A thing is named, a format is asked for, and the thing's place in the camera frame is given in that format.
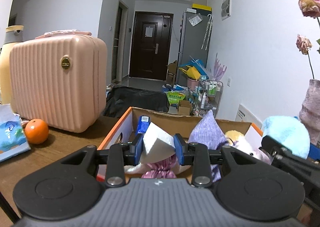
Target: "wooden table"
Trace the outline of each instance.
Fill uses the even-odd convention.
[[[86,146],[99,146],[118,119],[100,117],[83,133],[70,133],[50,128],[49,138],[41,145],[32,145],[31,150],[0,163],[0,191],[10,205],[17,208],[12,199],[16,183],[26,175],[55,162]],[[9,227],[12,222],[0,209],[0,226]]]

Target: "vase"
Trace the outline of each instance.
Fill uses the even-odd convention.
[[[15,44],[22,42],[23,26],[14,25],[5,29],[4,44],[0,54],[0,89],[2,104],[11,103],[10,51]]]
[[[299,117],[309,132],[310,142],[317,145],[320,134],[320,80],[310,80]]]

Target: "suitcase logo badge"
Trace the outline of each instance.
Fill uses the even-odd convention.
[[[70,68],[70,66],[71,66],[70,59],[67,56],[64,56],[61,60],[61,67],[64,70],[67,70]]]

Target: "pink suitcase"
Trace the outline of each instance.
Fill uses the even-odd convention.
[[[15,45],[10,53],[12,109],[27,119],[83,132],[106,105],[107,46],[64,35]]]

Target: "orange fruit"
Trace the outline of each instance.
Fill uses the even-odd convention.
[[[49,136],[48,124],[41,119],[33,119],[24,129],[27,140],[31,144],[41,144]]]

